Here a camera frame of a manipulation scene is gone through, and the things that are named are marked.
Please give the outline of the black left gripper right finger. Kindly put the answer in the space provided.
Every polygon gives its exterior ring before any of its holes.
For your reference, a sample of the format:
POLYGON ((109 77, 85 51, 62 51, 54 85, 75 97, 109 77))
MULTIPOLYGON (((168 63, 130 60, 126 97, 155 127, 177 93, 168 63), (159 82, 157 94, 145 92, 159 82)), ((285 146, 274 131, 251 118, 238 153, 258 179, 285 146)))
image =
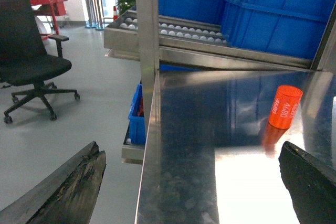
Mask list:
POLYGON ((335 223, 335 170, 285 141, 279 166, 300 223, 335 223))

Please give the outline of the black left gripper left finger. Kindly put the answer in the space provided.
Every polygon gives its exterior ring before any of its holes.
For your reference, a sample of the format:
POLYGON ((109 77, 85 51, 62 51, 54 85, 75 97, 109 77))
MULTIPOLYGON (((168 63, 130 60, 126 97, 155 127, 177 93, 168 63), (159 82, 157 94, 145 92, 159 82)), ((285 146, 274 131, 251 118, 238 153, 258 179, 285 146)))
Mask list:
POLYGON ((1 223, 89 223, 106 169, 93 141, 1 210, 1 223))

